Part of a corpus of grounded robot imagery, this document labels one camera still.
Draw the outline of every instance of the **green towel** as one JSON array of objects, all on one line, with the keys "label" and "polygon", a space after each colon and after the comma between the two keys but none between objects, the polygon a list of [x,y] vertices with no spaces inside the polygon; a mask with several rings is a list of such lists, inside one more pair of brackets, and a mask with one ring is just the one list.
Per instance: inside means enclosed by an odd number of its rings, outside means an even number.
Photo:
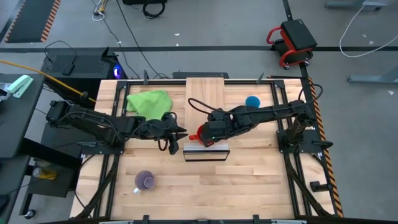
[{"label": "green towel", "polygon": [[136,112],[146,120],[161,119],[169,112],[173,102],[164,90],[152,90],[127,96],[127,111]]}]

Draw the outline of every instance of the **desk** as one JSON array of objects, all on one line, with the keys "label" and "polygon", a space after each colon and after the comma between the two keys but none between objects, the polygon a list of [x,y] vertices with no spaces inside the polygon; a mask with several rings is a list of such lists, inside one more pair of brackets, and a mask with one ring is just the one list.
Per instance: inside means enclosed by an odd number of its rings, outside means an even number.
[{"label": "desk", "polygon": [[[170,85],[133,85],[130,93],[166,90],[173,101],[178,125],[189,134],[195,134],[206,115],[192,109],[187,98],[194,97],[205,103],[230,110],[244,104],[247,96],[260,98],[261,106],[273,105],[271,87],[266,85],[227,85],[222,78],[189,78],[186,85],[172,85],[176,80],[159,80]],[[116,80],[103,80],[95,110],[111,114],[116,91]],[[296,100],[302,84],[299,79],[284,80],[289,101]],[[277,122],[263,123],[252,131],[228,140],[231,150],[225,162],[185,162],[181,139],[180,150],[171,156],[158,149],[154,141],[130,139],[119,161],[114,192],[112,220],[252,219],[293,218],[287,174],[283,155],[278,151],[275,132]],[[88,203],[98,187],[103,156],[88,161],[80,172],[76,192],[83,203]],[[307,187],[309,182],[326,182],[323,167],[310,155],[301,154]],[[133,194],[134,178],[141,170],[155,174],[156,188]],[[303,200],[298,188],[297,198],[301,214]],[[334,213],[329,192],[313,194],[323,208]],[[100,215],[104,215],[105,198]],[[71,217],[79,214],[81,205],[75,199]]]},{"label": "desk", "polygon": [[[0,75],[0,82],[12,83],[21,75]],[[10,96],[8,100],[0,102],[0,194],[9,194],[9,202],[0,214],[0,220],[5,223],[11,215],[17,200],[19,187],[25,176],[25,170],[30,156],[17,156],[27,127],[39,99],[44,76],[30,74],[34,80],[21,98]]]}]

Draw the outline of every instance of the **concrete floor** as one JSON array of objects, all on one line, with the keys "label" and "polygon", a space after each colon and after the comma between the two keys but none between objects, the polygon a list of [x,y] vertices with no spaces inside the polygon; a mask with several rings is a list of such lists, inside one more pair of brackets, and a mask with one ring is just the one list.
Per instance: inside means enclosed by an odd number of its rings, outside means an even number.
[{"label": "concrete floor", "polygon": [[[295,19],[303,19],[318,46],[338,46],[341,34],[356,13],[329,10],[324,0],[289,1]],[[388,1],[379,12],[363,12],[353,22],[344,46],[382,45],[397,35],[398,2]],[[6,23],[16,2],[0,2],[0,27]],[[124,6],[126,19],[140,46],[266,45],[267,32],[286,20],[279,0],[169,0],[164,15],[148,20],[131,6]],[[6,44],[0,48],[42,48],[56,40],[73,47],[117,47],[116,40],[103,22],[91,20],[90,0],[62,1],[45,43]],[[129,31],[110,0],[106,20],[124,47],[135,47]],[[158,72],[228,72],[231,78],[257,78],[265,75],[301,76],[297,67],[285,71],[277,65],[278,56],[268,51],[145,52]],[[129,64],[138,72],[150,70],[139,52],[126,52]],[[398,87],[394,85],[350,85],[350,75],[380,75],[397,66],[398,52],[375,52],[360,58],[347,58],[340,52],[314,52],[308,74],[325,88],[320,106],[343,211],[346,217],[398,220],[396,170],[398,151],[395,109]],[[40,68],[43,53],[3,53],[0,58]],[[20,68],[0,64],[1,73],[27,73]],[[44,91],[37,108],[47,110],[50,100],[58,96]],[[44,115],[35,112],[27,137],[39,141],[44,129]],[[10,223],[40,223],[65,220],[69,216],[73,195],[65,198],[35,196],[31,208],[35,218],[17,216],[24,189],[21,190]]]}]

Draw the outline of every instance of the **wooden board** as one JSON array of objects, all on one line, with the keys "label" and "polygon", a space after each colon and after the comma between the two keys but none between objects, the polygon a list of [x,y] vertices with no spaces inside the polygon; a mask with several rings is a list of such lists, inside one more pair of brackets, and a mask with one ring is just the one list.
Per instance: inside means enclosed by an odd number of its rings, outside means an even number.
[{"label": "wooden board", "polygon": [[[285,80],[285,85],[289,101],[297,99],[300,80]],[[96,111],[111,114],[115,88],[116,81],[101,82]],[[225,110],[244,104],[250,95],[258,96],[261,106],[273,105],[269,86],[224,85],[219,78],[192,78],[187,80],[186,86],[134,85],[130,93],[155,89],[169,93],[173,100],[172,111],[178,116],[177,122],[187,128],[189,134],[195,134],[197,127],[206,120],[205,114],[188,105],[186,99],[189,97]],[[252,219],[253,214],[259,214],[260,218],[293,218],[276,130],[276,122],[264,123],[249,133],[229,139],[231,154],[225,162],[185,162],[182,146],[188,138],[179,141],[180,150],[174,156],[167,151],[159,151],[154,141],[129,140],[119,163],[111,218],[141,220],[143,215],[150,215],[153,220]],[[83,203],[89,202],[98,187],[102,158],[95,156],[80,172],[76,191]],[[325,183],[321,165],[309,155],[301,155],[301,158],[307,187],[314,180]],[[156,188],[133,194],[134,178],[141,170],[150,170],[155,174]],[[297,192],[300,211],[304,214],[301,194],[298,189]],[[314,196],[327,211],[333,213],[328,192],[314,193]],[[75,199],[71,217],[81,210]]]}]

